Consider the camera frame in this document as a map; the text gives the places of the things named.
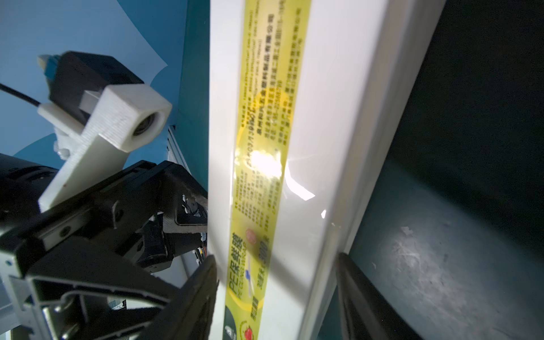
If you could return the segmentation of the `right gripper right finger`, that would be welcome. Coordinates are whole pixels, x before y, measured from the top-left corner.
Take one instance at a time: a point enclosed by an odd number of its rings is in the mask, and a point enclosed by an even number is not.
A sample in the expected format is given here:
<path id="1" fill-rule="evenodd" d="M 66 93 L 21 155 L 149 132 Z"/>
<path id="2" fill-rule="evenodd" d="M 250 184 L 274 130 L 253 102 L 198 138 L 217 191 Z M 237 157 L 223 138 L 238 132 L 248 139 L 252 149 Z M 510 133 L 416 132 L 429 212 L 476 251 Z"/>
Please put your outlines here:
<path id="1" fill-rule="evenodd" d="M 420 339 L 346 253 L 336 259 L 343 339 Z"/>

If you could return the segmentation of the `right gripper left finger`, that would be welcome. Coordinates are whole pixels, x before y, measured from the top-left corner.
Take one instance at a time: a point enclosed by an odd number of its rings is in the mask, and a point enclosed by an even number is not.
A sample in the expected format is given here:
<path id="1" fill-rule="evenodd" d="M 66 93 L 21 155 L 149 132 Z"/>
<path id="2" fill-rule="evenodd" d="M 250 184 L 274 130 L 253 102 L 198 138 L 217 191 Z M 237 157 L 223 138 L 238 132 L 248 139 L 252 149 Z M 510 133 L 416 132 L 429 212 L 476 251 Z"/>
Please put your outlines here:
<path id="1" fill-rule="evenodd" d="M 217 290 L 217 262 L 213 255 L 209 255 L 144 330 L 144 338 L 207 339 L 211 332 Z"/>

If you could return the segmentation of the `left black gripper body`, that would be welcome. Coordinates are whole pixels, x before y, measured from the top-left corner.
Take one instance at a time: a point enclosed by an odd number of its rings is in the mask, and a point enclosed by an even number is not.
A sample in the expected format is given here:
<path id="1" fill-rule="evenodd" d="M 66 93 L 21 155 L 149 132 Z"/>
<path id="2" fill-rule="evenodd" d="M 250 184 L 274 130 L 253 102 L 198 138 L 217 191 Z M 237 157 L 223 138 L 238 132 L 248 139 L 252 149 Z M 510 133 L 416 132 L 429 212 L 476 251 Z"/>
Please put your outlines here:
<path id="1" fill-rule="evenodd" d="M 1 156 L 1 285 L 22 331 L 145 339 L 184 286 L 155 273 L 204 246 L 206 190 L 181 165 L 141 161 L 41 212 L 56 173 Z"/>

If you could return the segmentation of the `white wrap dispenser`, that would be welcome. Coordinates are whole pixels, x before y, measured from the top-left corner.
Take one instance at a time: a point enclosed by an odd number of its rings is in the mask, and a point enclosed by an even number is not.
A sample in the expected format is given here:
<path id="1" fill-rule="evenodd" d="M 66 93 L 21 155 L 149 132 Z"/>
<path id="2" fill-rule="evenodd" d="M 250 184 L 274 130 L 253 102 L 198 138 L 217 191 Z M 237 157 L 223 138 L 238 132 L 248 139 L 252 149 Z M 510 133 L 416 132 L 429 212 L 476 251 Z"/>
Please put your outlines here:
<path id="1" fill-rule="evenodd" d="M 315 339 L 443 1 L 212 1 L 211 339 Z"/>

